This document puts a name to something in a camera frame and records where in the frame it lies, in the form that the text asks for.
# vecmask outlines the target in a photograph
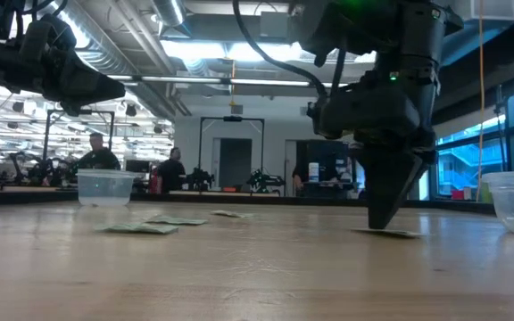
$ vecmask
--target computer monitor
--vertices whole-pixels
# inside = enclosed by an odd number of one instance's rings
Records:
[[[126,170],[133,173],[150,173],[149,160],[127,160]]]

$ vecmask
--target window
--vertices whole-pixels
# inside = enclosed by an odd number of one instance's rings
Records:
[[[505,115],[499,116],[499,121],[501,122],[501,128],[504,129]],[[486,120],[483,123],[483,133],[484,134],[493,133],[497,130],[499,130],[499,123],[497,122],[497,117]],[[437,140],[437,144],[438,145],[447,144],[447,143],[451,143],[451,142],[457,142],[461,139],[479,136],[480,131],[481,131],[481,125],[477,124],[470,128],[463,129],[458,133],[455,133],[455,134],[452,134],[452,135],[449,135],[446,137],[442,137]]]
[[[483,143],[481,164],[483,174],[502,171],[502,154],[498,139]],[[437,192],[441,195],[451,195],[452,191],[462,190],[464,187],[477,188],[478,169],[479,144],[467,144],[440,151]]]

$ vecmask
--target doorway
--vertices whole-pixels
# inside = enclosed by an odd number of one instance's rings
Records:
[[[251,176],[251,139],[221,138],[220,186],[246,185]]]

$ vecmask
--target glass window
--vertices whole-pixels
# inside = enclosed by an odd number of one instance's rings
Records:
[[[499,121],[501,122],[501,129],[504,129],[504,127],[505,127],[505,115],[499,116]],[[498,122],[497,122],[497,117],[493,117],[492,119],[484,121],[484,123],[483,123],[483,133],[484,134],[493,133],[493,132],[495,132],[497,130],[499,130],[499,125],[498,125]],[[481,125],[477,124],[477,125],[472,126],[470,128],[463,129],[460,132],[457,132],[455,134],[452,134],[452,135],[449,135],[449,136],[446,136],[446,137],[442,137],[442,138],[437,140],[437,144],[438,145],[447,144],[447,143],[459,141],[461,139],[479,136],[480,131],[481,131]]]
[[[499,139],[484,142],[481,163],[483,174],[502,171]],[[477,189],[478,166],[479,144],[468,144],[440,151],[437,164],[437,192],[441,195],[451,195],[452,191],[460,191],[464,187]]]

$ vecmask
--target man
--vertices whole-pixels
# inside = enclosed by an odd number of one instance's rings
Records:
[[[182,189],[183,177],[186,175],[181,160],[182,155],[178,147],[170,151],[170,159],[158,166],[158,193],[169,193]]]
[[[120,163],[108,148],[103,146],[103,135],[90,134],[92,151],[79,160],[79,169],[116,169],[120,170]]]

